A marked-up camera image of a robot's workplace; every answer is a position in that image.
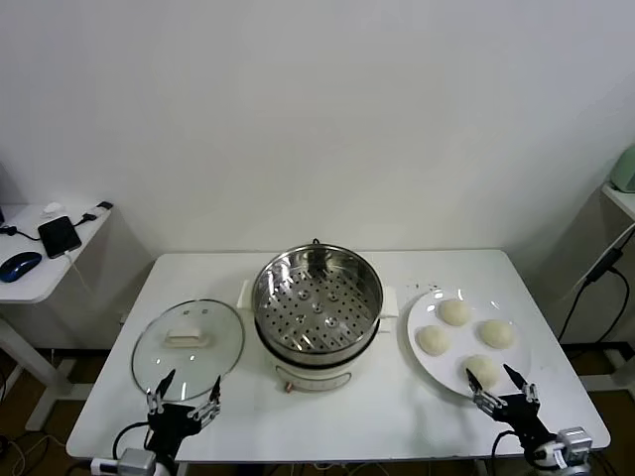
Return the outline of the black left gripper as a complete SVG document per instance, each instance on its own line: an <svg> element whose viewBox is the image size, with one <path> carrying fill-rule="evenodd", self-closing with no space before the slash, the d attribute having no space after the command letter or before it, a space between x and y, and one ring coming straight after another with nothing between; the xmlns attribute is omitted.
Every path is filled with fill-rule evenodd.
<svg viewBox="0 0 635 476"><path fill-rule="evenodd" d="M164 396L172 384L176 370L172 369L155 390L146 392L148 423L151 436L147 449L154 452L161 464L174 464L183 441L199 433L199 425L207 426L220 413L220 382L218 376L205 402L198 407L164 404Z"/></svg>

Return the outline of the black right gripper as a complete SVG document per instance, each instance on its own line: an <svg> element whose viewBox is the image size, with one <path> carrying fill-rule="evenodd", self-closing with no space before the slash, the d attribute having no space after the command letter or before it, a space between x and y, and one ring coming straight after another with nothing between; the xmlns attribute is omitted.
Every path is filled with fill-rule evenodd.
<svg viewBox="0 0 635 476"><path fill-rule="evenodd" d="M538 417L540 401L537 387L507 364L503 369L512 383L522 394L501 396L486 391L475 375L465 369L468 386L472 391L472 401L494 420L511 426L524 450L536 450L539 446L556 440L556 435L548 431Z"/></svg>

